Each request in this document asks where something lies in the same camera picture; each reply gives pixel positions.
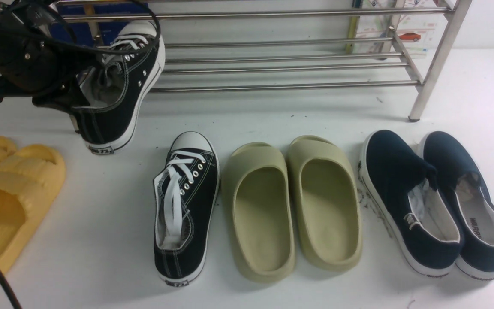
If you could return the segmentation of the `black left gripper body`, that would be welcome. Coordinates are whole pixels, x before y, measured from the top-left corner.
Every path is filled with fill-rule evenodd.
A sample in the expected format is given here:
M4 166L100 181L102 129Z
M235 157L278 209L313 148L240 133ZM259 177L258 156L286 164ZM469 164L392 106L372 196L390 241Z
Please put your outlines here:
M98 65L50 0L0 0L0 103L31 97L33 105L71 114L86 107L78 75Z

